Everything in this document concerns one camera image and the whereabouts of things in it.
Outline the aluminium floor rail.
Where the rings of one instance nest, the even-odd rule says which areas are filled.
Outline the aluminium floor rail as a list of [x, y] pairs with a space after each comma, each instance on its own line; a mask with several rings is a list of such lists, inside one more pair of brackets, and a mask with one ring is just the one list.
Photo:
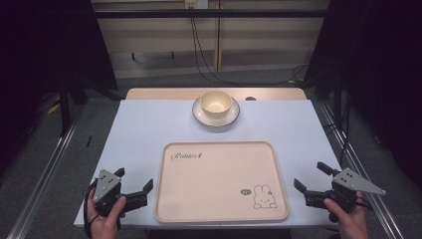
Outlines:
[[[334, 110], [330, 103], [322, 101], [315, 103], [316, 112], [323, 125], [326, 126], [328, 141], [331, 143], [336, 158], [342, 168], [350, 168], [359, 176], [371, 181], [367, 170], [364, 168], [355, 147], [334, 119]], [[379, 194], [363, 192], [363, 198], [372, 206], [366, 211], [369, 225], [368, 231], [372, 238], [379, 239], [405, 239], [399, 228], [396, 218], [387, 206], [384, 197]]]
[[59, 138], [58, 143], [49, 158], [49, 161], [41, 174], [35, 189], [32, 191], [31, 196], [20, 211], [11, 231], [9, 232], [7, 239], [25, 239], [29, 228], [40, 208], [42, 201], [44, 200], [45, 194], [48, 187], [51, 184], [52, 178], [60, 165], [62, 158], [70, 144], [74, 132], [77, 128], [86, 107], [81, 106], [76, 110], [76, 115], [70, 126], [65, 130], [65, 133]]

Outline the white wall socket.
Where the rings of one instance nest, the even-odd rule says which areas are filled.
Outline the white wall socket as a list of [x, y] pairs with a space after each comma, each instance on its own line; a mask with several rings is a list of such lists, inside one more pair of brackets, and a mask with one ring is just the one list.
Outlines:
[[186, 9], [208, 9], [208, 0], [185, 0]]

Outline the white table mat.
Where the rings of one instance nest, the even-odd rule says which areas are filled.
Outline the white table mat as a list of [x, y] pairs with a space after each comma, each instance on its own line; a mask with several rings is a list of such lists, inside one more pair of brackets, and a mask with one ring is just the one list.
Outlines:
[[[195, 119], [193, 102], [183, 100], [124, 100], [120, 103], [97, 169], [124, 168], [121, 189], [140, 190], [153, 179], [147, 205], [127, 213], [124, 227], [155, 229], [295, 228], [329, 225], [324, 209], [308, 207], [295, 189], [294, 179], [308, 189], [326, 191], [330, 177], [317, 169], [338, 162], [309, 101], [241, 101], [238, 118], [221, 127]], [[164, 148], [178, 142], [265, 141], [278, 159], [289, 215], [279, 221], [163, 223], [155, 216], [156, 196]]]

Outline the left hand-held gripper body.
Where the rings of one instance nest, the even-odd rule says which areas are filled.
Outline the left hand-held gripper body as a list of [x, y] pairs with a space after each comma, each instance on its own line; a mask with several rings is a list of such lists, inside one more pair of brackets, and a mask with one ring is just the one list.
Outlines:
[[93, 188], [96, 189], [94, 195], [95, 208], [100, 216], [107, 217], [117, 200], [124, 196], [120, 192], [121, 177], [117, 177], [114, 173], [102, 169], [99, 176], [89, 186], [89, 194]]

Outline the black horizontal bar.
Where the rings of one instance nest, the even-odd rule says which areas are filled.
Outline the black horizontal bar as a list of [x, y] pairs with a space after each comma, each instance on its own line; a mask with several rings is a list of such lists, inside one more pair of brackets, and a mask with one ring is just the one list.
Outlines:
[[327, 10], [245, 10], [245, 9], [181, 9], [181, 10], [100, 10], [97, 18], [323, 18]]

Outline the person's right hand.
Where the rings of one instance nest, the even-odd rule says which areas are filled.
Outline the person's right hand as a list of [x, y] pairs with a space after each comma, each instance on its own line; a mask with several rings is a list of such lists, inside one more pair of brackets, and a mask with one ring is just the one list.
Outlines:
[[338, 218], [340, 239], [369, 239], [365, 209], [362, 206], [356, 206], [351, 212], [346, 213], [329, 198], [326, 198], [323, 203], [327, 210]]

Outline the wooden table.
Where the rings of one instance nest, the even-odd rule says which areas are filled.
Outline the wooden table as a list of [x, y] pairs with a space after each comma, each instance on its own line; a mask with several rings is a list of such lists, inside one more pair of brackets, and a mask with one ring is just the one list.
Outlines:
[[235, 100], [254, 97], [257, 101], [304, 101], [307, 97], [299, 88], [133, 88], [126, 95], [128, 100], [196, 100], [202, 94], [219, 90]]

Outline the black metal stand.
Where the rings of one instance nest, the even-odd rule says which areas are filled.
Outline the black metal stand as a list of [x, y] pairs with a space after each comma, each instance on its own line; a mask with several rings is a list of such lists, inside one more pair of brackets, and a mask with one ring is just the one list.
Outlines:
[[67, 89], [66, 77], [62, 77], [59, 81], [59, 97], [62, 117], [61, 136], [64, 136], [71, 127], [71, 112], [69, 106], [69, 93]]
[[339, 73], [335, 75], [335, 85], [333, 89], [333, 116], [335, 126], [342, 129], [341, 119], [341, 78]]

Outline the wooden post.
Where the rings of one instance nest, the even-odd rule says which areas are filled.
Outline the wooden post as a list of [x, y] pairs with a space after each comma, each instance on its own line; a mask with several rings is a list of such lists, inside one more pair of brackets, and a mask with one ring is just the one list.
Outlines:
[[[215, 10], [220, 10], [221, 0], [215, 0]], [[215, 19], [215, 49], [214, 49], [214, 69], [216, 72], [220, 71], [221, 68], [221, 49], [220, 49], [220, 18]]]

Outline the yellow floor tape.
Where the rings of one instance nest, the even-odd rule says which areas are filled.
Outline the yellow floor tape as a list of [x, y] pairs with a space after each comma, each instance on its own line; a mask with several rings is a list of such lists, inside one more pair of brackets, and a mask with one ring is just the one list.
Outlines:
[[47, 114], [53, 114], [61, 105], [61, 97], [58, 96], [55, 101], [53, 102], [53, 104], [47, 109]]

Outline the person's left hand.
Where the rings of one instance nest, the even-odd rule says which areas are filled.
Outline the person's left hand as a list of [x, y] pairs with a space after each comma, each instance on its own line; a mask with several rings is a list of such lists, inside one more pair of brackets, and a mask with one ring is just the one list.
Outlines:
[[95, 188], [90, 191], [87, 209], [88, 221], [91, 223], [92, 239], [117, 239], [117, 218], [123, 216], [122, 210], [125, 206], [126, 198], [124, 196], [120, 197], [113, 205], [108, 217], [102, 217], [94, 205], [95, 192]]

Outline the white plate with dark rim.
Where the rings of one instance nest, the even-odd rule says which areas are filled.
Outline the white plate with dark rim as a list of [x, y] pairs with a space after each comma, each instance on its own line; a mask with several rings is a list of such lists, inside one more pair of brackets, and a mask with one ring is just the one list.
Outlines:
[[196, 99], [192, 106], [192, 113], [196, 120], [207, 126], [220, 127], [234, 122], [240, 115], [240, 106], [237, 101], [232, 100], [232, 106], [226, 113], [218, 116], [212, 116], [206, 113], [201, 105], [200, 99]]

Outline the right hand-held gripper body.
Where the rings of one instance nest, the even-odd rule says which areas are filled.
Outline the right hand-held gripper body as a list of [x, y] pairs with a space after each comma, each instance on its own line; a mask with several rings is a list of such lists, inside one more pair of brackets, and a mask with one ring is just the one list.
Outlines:
[[384, 189], [349, 168], [343, 171], [328, 169], [327, 174], [332, 176], [332, 190], [328, 193], [328, 196], [346, 213], [350, 213], [357, 205], [357, 191], [379, 195], [386, 194]]

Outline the beige tray with rabbit print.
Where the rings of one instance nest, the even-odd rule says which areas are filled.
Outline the beige tray with rabbit print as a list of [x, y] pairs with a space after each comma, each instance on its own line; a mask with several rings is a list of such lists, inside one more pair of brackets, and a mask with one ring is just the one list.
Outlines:
[[178, 142], [162, 155], [155, 216], [163, 223], [279, 221], [289, 203], [265, 141]]

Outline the dark curtain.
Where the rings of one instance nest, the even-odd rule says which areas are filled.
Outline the dark curtain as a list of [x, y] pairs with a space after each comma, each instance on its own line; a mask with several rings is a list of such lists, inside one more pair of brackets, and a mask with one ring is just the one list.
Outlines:
[[115, 90], [92, 0], [0, 0], [0, 175], [35, 124], [41, 98]]
[[306, 79], [344, 87], [422, 190], [422, 0], [330, 0]]

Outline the cream bowl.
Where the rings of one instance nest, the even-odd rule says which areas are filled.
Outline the cream bowl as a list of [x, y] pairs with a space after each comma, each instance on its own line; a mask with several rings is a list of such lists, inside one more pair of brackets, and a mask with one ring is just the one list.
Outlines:
[[222, 91], [208, 91], [200, 97], [200, 107], [206, 116], [220, 118], [224, 116], [233, 105], [232, 98]]

